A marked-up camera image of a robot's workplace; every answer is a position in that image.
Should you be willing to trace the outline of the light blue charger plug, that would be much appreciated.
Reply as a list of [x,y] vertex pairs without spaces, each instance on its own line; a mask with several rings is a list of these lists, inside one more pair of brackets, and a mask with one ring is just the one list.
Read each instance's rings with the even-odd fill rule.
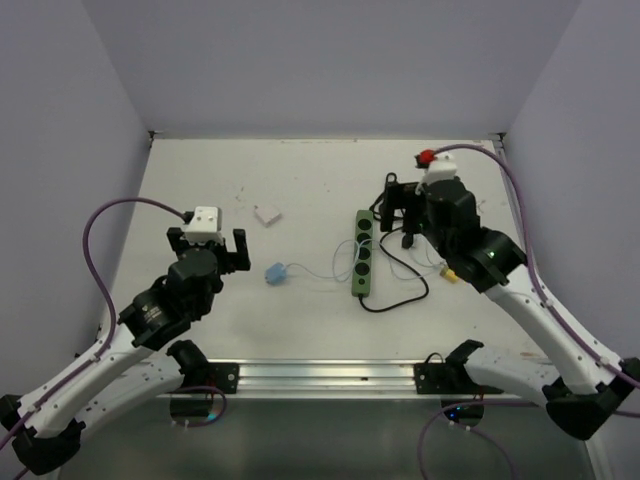
[[279,285],[288,277],[287,266],[277,262],[265,270],[264,278],[268,285]]

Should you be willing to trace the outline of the white charger plug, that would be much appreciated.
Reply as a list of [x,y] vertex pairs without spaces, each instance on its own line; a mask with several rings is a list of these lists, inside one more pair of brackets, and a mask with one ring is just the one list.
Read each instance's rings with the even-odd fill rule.
[[255,205],[254,216],[263,227],[269,228],[282,218],[282,213],[271,205]]

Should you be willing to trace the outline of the yellow usb charger plug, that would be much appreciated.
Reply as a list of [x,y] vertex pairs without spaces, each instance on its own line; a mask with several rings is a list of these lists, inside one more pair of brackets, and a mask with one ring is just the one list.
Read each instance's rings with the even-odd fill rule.
[[455,284],[459,281],[458,276],[454,273],[453,270],[451,270],[448,267],[444,267],[440,272],[439,275],[441,278],[443,278],[444,280],[446,280],[449,283]]

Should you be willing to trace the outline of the green power strip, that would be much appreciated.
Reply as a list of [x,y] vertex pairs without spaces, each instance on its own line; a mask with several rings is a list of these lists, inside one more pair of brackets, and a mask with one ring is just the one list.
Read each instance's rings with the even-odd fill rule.
[[351,277],[353,297],[368,297],[371,292],[373,227],[373,212],[358,210],[355,215],[355,265]]

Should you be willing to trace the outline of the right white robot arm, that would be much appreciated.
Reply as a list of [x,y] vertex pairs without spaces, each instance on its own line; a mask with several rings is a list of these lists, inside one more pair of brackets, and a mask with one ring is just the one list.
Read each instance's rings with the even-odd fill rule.
[[524,251],[505,233],[482,225],[475,196],[458,177],[424,185],[388,174],[382,231],[391,229],[397,211],[404,233],[424,236],[455,275],[509,314],[548,360],[539,364],[467,340],[444,361],[448,387],[516,395],[545,409],[569,436],[590,439],[632,393],[638,359],[603,345],[532,279]]

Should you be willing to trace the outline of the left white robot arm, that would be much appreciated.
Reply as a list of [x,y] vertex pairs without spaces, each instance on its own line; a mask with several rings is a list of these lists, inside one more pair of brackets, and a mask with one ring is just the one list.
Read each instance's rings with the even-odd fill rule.
[[234,230],[233,251],[214,238],[191,244],[177,227],[167,237],[176,261],[134,297],[106,334],[51,381],[2,397],[8,433],[1,443],[12,446],[28,472],[57,470],[92,429],[148,398],[216,391],[206,355],[181,336],[211,312],[223,276],[250,269],[247,236]]

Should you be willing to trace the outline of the aluminium rail frame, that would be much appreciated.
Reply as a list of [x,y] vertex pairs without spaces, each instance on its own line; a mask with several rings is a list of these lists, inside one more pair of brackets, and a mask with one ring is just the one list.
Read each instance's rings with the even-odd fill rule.
[[[246,231],[252,267],[225,278],[211,314],[187,338],[210,359],[240,365],[242,395],[406,395],[415,389],[415,363],[468,339],[541,359],[498,306],[440,277],[423,240],[409,251],[396,234],[376,242],[364,302],[333,279],[351,264],[356,212],[389,172],[417,179],[413,157],[426,148],[419,140],[157,140],[112,287],[117,307],[173,261],[165,233],[177,219],[167,208],[217,206],[226,231]],[[255,205],[274,206],[282,218],[265,228]],[[268,285],[265,270],[277,262],[288,277]]]

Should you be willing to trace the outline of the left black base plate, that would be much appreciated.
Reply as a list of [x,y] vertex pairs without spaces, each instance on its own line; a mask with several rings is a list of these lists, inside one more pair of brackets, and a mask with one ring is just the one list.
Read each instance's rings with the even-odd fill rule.
[[210,362],[205,375],[205,385],[215,387],[225,394],[236,394],[240,379],[237,362]]

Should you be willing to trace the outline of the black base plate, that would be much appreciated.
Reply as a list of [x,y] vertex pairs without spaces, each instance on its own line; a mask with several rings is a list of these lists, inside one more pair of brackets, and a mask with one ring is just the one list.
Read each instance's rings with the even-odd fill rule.
[[205,375],[205,385],[215,387],[225,394],[236,394],[240,379],[237,362],[210,362]]
[[413,380],[419,395],[446,394],[447,384],[445,358],[438,352],[430,353],[425,360],[413,365]]

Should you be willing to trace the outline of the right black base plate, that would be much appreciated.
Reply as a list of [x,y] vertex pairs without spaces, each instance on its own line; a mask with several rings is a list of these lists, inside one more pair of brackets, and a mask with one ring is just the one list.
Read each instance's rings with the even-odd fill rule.
[[419,395],[446,394],[447,384],[445,358],[438,352],[430,353],[425,360],[413,365],[413,380]]

